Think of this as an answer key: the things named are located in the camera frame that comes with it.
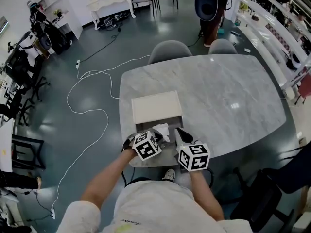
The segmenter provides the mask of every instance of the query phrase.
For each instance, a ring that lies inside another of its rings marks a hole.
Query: white cable
[[[106,72],[106,71],[110,71],[110,70],[114,70],[114,69],[118,68],[118,67],[121,66],[121,65],[124,65],[124,64],[126,64],[126,63],[129,63],[130,61],[133,61],[133,60],[141,60],[141,59],[146,58],[146,57],[148,57],[148,56],[150,56],[150,55],[146,55],[146,56],[143,56],[143,57],[138,58],[138,59],[129,60],[129,61],[127,61],[127,62],[124,62],[124,63],[122,63],[122,64],[120,64],[120,65],[114,67],[114,68],[107,69],[107,70],[104,70],[104,71],[96,71],[96,70],[88,71],[88,72],[84,73],[81,77],[79,77],[79,68],[77,68],[77,70],[78,70],[78,73],[77,73],[78,82],[71,88],[71,90],[69,91],[69,93],[68,93],[68,95],[67,95],[67,98],[66,98],[67,105],[69,106],[69,108],[71,109],[71,111],[74,112],[74,113],[76,113],[76,114],[85,114],[85,113],[90,112],[90,111],[103,111],[103,112],[105,113],[106,117],[107,117],[107,125],[106,125],[106,127],[105,127],[103,133],[101,134],[101,136],[100,136],[96,141],[94,141],[92,144],[90,144],[89,146],[87,146],[87,147],[82,151],[82,153],[78,156],[78,158],[75,159],[75,161],[71,164],[71,166],[66,170],[64,176],[60,179],[60,181],[59,181],[59,183],[58,183],[58,186],[57,186],[57,197],[56,197],[56,200],[55,200],[55,201],[53,202],[53,204],[52,204],[52,209],[51,209],[52,212],[54,212],[54,205],[55,205],[55,203],[58,201],[58,198],[59,198],[59,186],[60,186],[62,180],[64,179],[64,177],[66,176],[67,172],[68,172],[69,169],[72,168],[72,166],[80,159],[80,157],[85,153],[85,151],[86,151],[87,149],[89,149],[91,146],[93,146],[95,143],[97,143],[97,142],[102,138],[102,136],[104,135],[104,133],[105,133],[107,127],[108,127],[108,124],[109,124],[109,117],[108,117],[108,114],[107,114],[106,111],[103,110],[103,109],[93,109],[93,110],[87,110],[87,111],[85,111],[85,112],[76,112],[76,111],[74,111],[74,110],[72,109],[72,107],[70,106],[70,104],[68,103],[68,97],[69,97],[70,93],[72,92],[72,90],[74,89],[74,87],[75,87],[81,80],[86,79],[86,78],[88,78],[88,77],[90,77],[90,76],[93,76],[93,75],[96,75],[96,74],[104,73],[104,74],[106,74],[106,75],[109,75],[109,78],[110,78],[110,96],[111,96],[112,98],[114,98],[114,99],[119,99],[119,98],[116,98],[116,97],[112,96],[112,94],[111,94],[111,91],[112,91],[112,79],[111,79],[111,75],[110,75],[109,73],[105,73],[105,72]]]

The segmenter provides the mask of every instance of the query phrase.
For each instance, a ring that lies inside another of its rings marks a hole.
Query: sneaker
[[[162,178],[163,180],[170,180],[170,181],[174,181],[175,179],[175,171],[173,169],[169,169],[166,171],[165,175],[164,175],[164,178]]]
[[[37,182],[38,182],[38,189],[37,190],[40,190],[40,188],[41,188],[41,184],[42,184],[42,179],[41,179],[41,177],[37,177]]]

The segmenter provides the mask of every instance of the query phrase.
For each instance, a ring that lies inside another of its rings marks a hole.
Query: table leg
[[[133,7],[132,7],[132,1],[131,0],[126,0],[128,2],[128,5],[130,7],[130,11],[131,11],[131,15],[132,15],[132,18],[136,18],[136,15],[134,15],[134,10],[133,10]]]
[[[92,15],[93,22],[95,24],[95,30],[98,30],[98,28],[97,28],[97,20],[99,21],[99,18],[98,18],[98,15],[97,15],[96,11],[91,11],[91,15]]]

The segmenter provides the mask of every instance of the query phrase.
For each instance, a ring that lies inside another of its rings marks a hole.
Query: gray floor
[[[171,39],[184,42],[186,45],[193,44],[200,30],[200,21],[194,11],[194,0],[179,0],[179,11],[176,7],[172,7],[172,0],[160,0],[160,3],[162,13],[158,13],[155,19],[152,17],[151,10],[144,9],[136,12],[136,19],[129,18],[124,21],[117,40],[87,62],[81,63],[80,74],[89,70],[105,70],[129,59],[150,54],[154,46],[164,40]],[[245,54],[244,48],[250,49],[251,55],[256,56],[265,66],[282,96],[271,71],[251,43],[245,37],[230,34],[231,29],[240,32],[231,22],[225,21],[224,29],[224,35],[220,37],[237,43],[236,49],[240,54]],[[49,209],[56,198],[58,182],[66,169],[86,146],[100,136],[107,123],[101,111],[78,115],[72,113],[67,106],[67,94],[77,82],[75,63],[77,59],[84,59],[109,43],[111,36],[116,33],[116,30],[95,31],[93,26],[87,27],[83,30],[79,41],[74,41],[66,52],[50,58],[45,63],[42,74],[52,85],[40,92],[43,102],[37,102],[31,112],[31,125],[17,128],[20,135],[45,141],[41,157],[46,170],[36,170],[33,173],[42,177],[42,190],[39,192],[38,199]],[[202,39],[190,50],[194,55],[208,53]],[[119,95],[120,80],[125,71],[146,65],[147,61],[148,58],[133,61],[111,71],[112,94]],[[38,232],[55,232],[67,206],[78,200],[90,179],[120,153],[122,142],[119,101],[110,97],[109,89],[109,77],[99,74],[81,81],[69,97],[69,103],[76,111],[105,109],[109,115],[109,126],[102,139],[87,150],[62,181],[59,189],[60,197],[55,204],[56,220],[47,218],[32,223]],[[217,198],[228,199],[241,194],[238,180],[232,175],[234,167],[239,166],[242,175],[249,181],[260,168],[283,165],[278,161],[281,153],[294,148],[297,144],[293,118],[285,100],[283,105],[287,117],[283,126],[255,144],[210,161],[209,166],[215,173],[213,192]],[[159,179],[163,171],[161,168],[137,169],[135,177],[143,175]],[[128,167],[125,175],[129,179],[131,174],[132,168]],[[101,228],[112,220],[115,200],[122,187],[123,180],[119,179],[117,186],[103,205]],[[21,200],[19,208],[24,219],[47,215],[48,212],[38,205],[34,194],[27,196],[19,194],[18,197]],[[289,213],[296,207],[298,199],[299,192],[284,195],[279,209]],[[232,206],[224,207],[226,216],[230,214],[232,208]],[[273,217],[263,232],[275,232],[280,226],[281,222]]]

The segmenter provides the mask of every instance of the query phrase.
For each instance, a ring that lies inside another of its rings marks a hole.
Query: marble table
[[[207,143],[212,158],[248,146],[285,121],[281,99],[263,66],[254,56],[215,54],[192,56],[147,65],[125,72],[120,86],[120,125],[123,141],[136,132],[132,98],[177,91],[184,128]],[[172,166],[174,146],[134,167]]]

